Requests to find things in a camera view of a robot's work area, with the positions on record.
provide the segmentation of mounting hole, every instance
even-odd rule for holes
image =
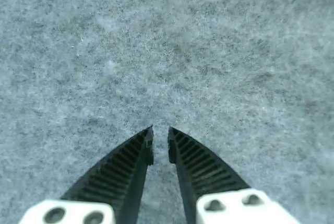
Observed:
[[[53,208],[44,216],[44,221],[48,224],[57,223],[63,219],[65,209],[61,207]]]
[[[263,201],[256,194],[251,194],[251,195],[246,196],[242,200],[242,203],[246,206],[258,206],[258,205],[263,204]]]
[[[206,203],[206,205],[204,206],[204,209],[206,211],[223,211],[226,209],[226,207],[218,200],[214,199],[212,201],[209,201]]]
[[[100,224],[103,221],[103,213],[92,212],[87,215],[84,219],[83,224]]]

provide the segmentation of fuzzy gray surface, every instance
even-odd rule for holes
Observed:
[[[174,126],[334,223],[334,0],[0,0],[0,222],[154,124],[138,223],[185,223]]]

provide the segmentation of white plastic part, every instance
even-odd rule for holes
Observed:
[[[196,204],[196,224],[298,224],[281,205],[255,189],[204,195]]]
[[[47,199],[29,208],[19,224],[116,224],[113,208],[105,203]]]

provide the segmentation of carpet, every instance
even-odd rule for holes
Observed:
[[[0,0],[0,222],[154,125],[138,223],[185,223],[169,126],[334,223],[334,0]]]

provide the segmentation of carpet fiber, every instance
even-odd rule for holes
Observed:
[[[334,0],[0,0],[0,222],[154,125],[138,223],[185,223],[168,127],[334,223]]]

